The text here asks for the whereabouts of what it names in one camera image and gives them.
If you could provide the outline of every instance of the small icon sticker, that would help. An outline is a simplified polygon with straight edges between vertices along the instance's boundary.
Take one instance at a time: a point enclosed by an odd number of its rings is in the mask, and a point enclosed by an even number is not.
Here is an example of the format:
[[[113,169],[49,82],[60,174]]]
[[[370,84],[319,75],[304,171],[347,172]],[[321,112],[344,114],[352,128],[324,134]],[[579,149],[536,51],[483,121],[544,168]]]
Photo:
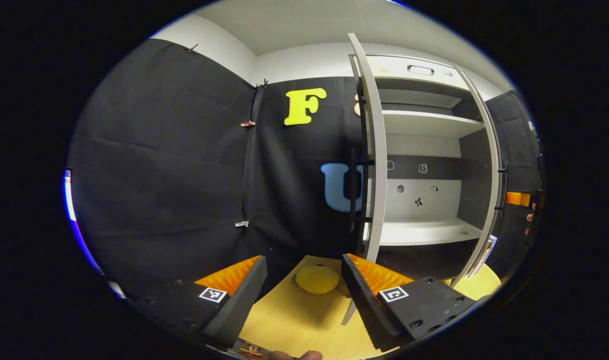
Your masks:
[[[384,300],[387,301],[387,303],[391,303],[392,301],[396,301],[409,296],[409,294],[407,294],[407,292],[405,292],[405,290],[403,290],[400,286],[392,287],[391,289],[387,290],[382,290],[380,291],[380,294],[382,294],[382,297],[384,297]]]
[[[211,289],[211,287],[207,287],[206,289],[204,289],[204,291],[202,291],[202,294],[200,294],[199,298],[208,301],[213,301],[214,303],[220,303],[220,301],[225,298],[225,294],[227,294],[226,291]]]

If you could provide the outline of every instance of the yellow letter f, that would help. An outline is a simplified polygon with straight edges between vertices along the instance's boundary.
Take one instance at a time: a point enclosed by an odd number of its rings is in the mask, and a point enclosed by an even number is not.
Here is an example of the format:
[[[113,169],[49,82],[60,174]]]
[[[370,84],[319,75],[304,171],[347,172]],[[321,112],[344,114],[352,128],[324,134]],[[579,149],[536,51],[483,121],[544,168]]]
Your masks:
[[[300,125],[311,123],[311,116],[307,115],[307,109],[313,114],[318,111],[318,98],[327,97],[323,88],[293,90],[285,94],[289,98],[289,116],[284,119],[284,125]]]

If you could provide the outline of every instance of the wall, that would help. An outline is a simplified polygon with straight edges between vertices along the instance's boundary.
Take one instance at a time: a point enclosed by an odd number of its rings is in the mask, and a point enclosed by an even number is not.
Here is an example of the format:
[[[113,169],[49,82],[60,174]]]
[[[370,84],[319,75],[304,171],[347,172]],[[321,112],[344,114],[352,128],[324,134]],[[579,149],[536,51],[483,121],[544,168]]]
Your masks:
[[[251,74],[256,54],[216,23],[188,14],[151,36],[152,39],[163,39],[193,48],[209,59],[229,69],[248,83],[252,83]]]
[[[380,43],[362,43],[361,45],[367,54],[403,55],[450,64],[450,61],[441,57],[410,48]],[[286,80],[327,76],[353,76],[349,60],[349,54],[353,53],[351,43],[333,42],[285,48],[259,55],[256,57],[252,69],[251,83],[254,85],[260,84],[263,79],[270,83],[277,83]],[[463,68],[463,70],[469,75],[469,79],[478,88],[482,99],[485,101],[506,91],[499,89],[471,70],[466,68]]]

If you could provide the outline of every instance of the yellow table surface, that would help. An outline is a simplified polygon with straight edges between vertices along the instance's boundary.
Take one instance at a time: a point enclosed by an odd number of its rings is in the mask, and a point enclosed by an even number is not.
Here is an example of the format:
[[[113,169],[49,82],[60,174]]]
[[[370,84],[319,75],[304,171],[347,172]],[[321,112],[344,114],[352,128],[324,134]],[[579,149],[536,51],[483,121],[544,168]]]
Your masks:
[[[253,305],[239,337],[295,357],[309,350],[319,351],[329,360],[361,360],[384,354],[371,343],[359,312],[354,313],[348,324],[341,324],[351,303],[342,277],[338,286],[326,294],[311,294],[296,284],[294,277],[300,268],[317,264],[341,274],[341,260],[305,256],[286,278]],[[485,267],[474,278],[460,281],[456,290],[474,300],[493,292],[491,289],[499,287],[500,280]],[[480,280],[485,285],[476,286]]]

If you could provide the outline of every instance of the round sponge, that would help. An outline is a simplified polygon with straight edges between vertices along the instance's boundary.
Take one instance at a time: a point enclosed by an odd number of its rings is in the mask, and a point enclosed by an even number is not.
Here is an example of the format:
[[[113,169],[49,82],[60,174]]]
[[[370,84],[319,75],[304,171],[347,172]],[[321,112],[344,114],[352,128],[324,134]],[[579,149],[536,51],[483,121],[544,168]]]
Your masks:
[[[340,280],[334,269],[323,265],[305,266],[295,274],[298,287],[311,294],[328,293],[335,289]]]

